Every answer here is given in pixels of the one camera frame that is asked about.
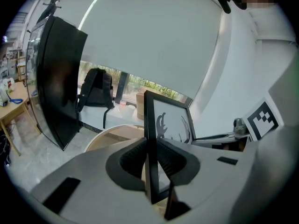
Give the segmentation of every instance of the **white window shade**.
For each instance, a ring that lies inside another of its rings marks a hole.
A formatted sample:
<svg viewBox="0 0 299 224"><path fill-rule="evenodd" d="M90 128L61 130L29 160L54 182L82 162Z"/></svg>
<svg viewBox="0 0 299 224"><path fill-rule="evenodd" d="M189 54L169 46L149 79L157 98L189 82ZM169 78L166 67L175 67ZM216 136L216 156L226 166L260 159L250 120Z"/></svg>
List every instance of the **white window shade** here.
<svg viewBox="0 0 299 224"><path fill-rule="evenodd" d="M211 61L221 9L212 0L98 0L82 26L82 59L194 98Z"/></svg>

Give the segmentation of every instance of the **wooden tabletop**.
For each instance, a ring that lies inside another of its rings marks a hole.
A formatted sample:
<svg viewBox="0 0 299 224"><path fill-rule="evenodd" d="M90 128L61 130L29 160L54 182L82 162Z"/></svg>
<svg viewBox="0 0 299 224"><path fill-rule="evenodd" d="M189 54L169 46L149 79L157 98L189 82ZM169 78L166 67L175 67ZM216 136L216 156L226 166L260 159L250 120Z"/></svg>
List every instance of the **wooden tabletop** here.
<svg viewBox="0 0 299 224"><path fill-rule="evenodd" d="M132 140L144 137L144 127L139 125L121 125L107 129L89 143L86 151L103 148L108 145L116 144L125 140Z"/></svg>
<svg viewBox="0 0 299 224"><path fill-rule="evenodd" d="M16 82L12 85L14 87L14 91L9 93L11 99L23 99L23 102L20 104L15 104L13 102L8 102L7 106L2 107L0 106L0 120L4 119L8 116L11 112L19 108L24 101L28 100L28 93L26 88L23 85L23 82Z"/></svg>

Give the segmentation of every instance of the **table leg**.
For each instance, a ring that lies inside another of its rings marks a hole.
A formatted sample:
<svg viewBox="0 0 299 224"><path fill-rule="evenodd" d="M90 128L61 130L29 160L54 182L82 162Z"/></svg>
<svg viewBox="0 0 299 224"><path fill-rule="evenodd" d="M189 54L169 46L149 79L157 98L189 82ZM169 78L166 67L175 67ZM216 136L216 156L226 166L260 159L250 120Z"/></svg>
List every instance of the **table leg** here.
<svg viewBox="0 0 299 224"><path fill-rule="evenodd" d="M36 127L34 121L32 120L32 118L30 117L30 114L28 112L28 110L26 109L25 103L22 104L23 110L25 112L25 114L27 115L27 118L29 120L29 122L32 124L32 126L36 129L36 131L40 134L41 131Z"/></svg>
<svg viewBox="0 0 299 224"><path fill-rule="evenodd" d="M20 156L21 153L19 152L19 150L17 149L17 147L14 145L13 141L11 140L10 135L9 135L9 133L7 132L7 129L6 129L6 127L5 127L4 123L3 123L3 121L0 120L0 123L1 123L1 127L2 127L4 133L5 133L6 137L7 137L7 139L8 139L8 141L9 141L10 145L11 145L11 146L13 147L13 149L17 152L17 154Z"/></svg>

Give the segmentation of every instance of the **picture frame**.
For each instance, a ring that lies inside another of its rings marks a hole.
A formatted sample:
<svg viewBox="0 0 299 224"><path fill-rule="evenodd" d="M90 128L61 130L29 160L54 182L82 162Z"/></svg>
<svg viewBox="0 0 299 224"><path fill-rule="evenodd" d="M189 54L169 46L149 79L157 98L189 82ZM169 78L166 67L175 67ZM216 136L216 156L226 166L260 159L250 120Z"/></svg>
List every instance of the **picture frame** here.
<svg viewBox="0 0 299 224"><path fill-rule="evenodd" d="M163 188L159 186L161 174L157 161L157 138L174 139L191 145L196 136L189 106L146 91L144 93L144 137L148 141L148 154L145 161L147 196L152 204L155 204L167 198L170 190L169 186Z"/></svg>

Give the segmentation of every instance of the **round table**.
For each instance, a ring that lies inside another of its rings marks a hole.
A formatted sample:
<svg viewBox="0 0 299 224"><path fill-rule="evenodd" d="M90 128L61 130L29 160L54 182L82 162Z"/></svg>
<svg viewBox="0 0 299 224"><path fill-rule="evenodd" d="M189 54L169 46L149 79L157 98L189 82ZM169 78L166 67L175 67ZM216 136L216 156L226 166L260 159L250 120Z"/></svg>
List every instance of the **round table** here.
<svg viewBox="0 0 299 224"><path fill-rule="evenodd" d="M144 137L144 127L140 125L119 125L96 135L84 152L103 148L119 142Z"/></svg>

